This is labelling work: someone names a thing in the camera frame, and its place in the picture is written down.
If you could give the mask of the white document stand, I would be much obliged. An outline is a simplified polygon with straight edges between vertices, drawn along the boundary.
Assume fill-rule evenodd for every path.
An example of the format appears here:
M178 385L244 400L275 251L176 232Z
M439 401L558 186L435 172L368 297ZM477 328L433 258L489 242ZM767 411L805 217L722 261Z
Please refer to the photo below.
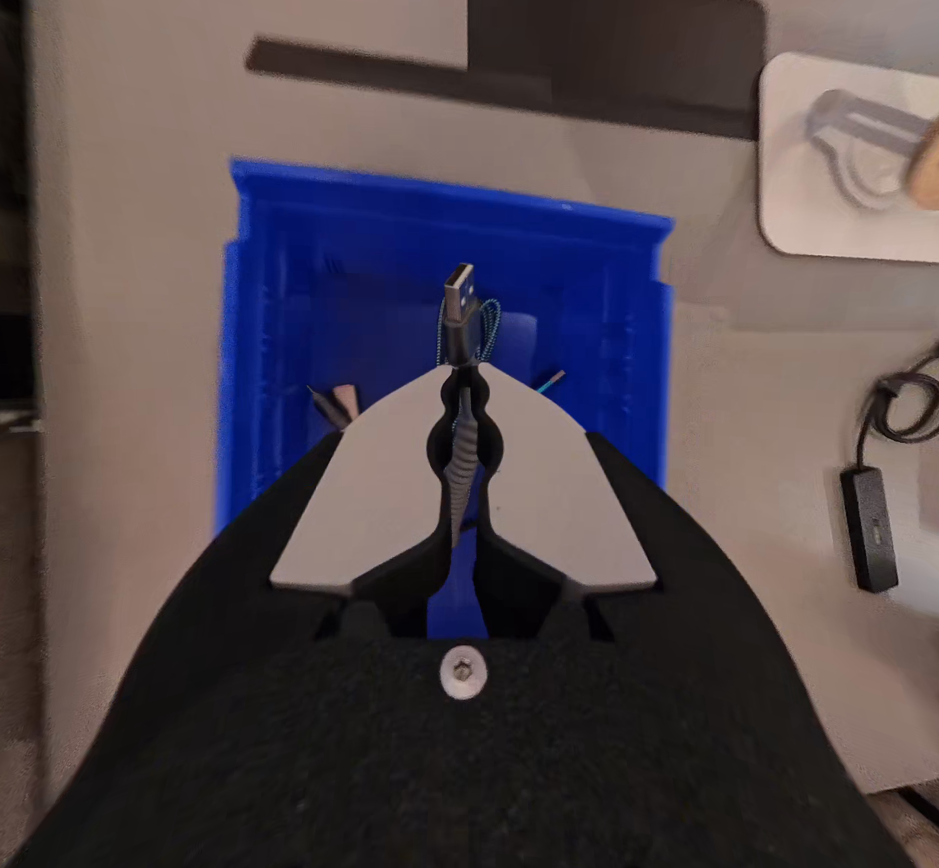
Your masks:
M911 158L937 119L938 79L810 54L760 75L759 221L801 256L937 264L937 212L905 193Z

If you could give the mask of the blue plastic bin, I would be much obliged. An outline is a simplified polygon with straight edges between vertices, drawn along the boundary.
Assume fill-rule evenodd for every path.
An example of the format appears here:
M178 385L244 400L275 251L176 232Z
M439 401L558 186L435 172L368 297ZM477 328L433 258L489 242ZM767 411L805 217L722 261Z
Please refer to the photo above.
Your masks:
M263 585L323 600L394 634L528 637L582 594L499 542L480 412L488 363L583 428L653 570L614 472L662 486L671 295L657 261L668 217L339 170L237 160L239 229L225 253L219 502L231 522L313 452L299 515ZM440 522L353 582L351 594L279 588L270 575L345 429L438 366L444 416L427 441Z

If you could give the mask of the black usb hub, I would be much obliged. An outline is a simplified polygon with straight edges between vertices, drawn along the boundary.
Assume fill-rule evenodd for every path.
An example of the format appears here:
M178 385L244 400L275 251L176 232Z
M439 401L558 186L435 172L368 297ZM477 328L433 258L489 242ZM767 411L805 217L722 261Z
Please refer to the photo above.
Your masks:
M938 345L911 366L886 374L867 393L850 466L839 473L842 506L857 586L881 595L899 584L898 563L886 499L883 472L866 461L872 437L894 445L921 445L938 434ZM918 392L921 410L909 424L890 422L891 409L903 392Z

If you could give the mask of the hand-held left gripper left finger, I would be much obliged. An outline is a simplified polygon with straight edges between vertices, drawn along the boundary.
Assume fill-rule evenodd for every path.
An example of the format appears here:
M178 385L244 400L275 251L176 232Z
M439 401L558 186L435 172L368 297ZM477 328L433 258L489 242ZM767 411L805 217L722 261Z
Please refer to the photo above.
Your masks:
M438 366L363 411L345 429L269 580L348 595L353 582L428 538L442 489L427 441L445 413Z

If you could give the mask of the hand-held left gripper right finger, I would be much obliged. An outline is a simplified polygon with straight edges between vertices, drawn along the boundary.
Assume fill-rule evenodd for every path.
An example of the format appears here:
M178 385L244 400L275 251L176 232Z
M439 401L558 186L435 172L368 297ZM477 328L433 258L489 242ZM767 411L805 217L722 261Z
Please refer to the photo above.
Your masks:
M495 428L485 464L497 541L592 594L649 589L656 574L587 432L564 409L489 363L478 367L480 412Z

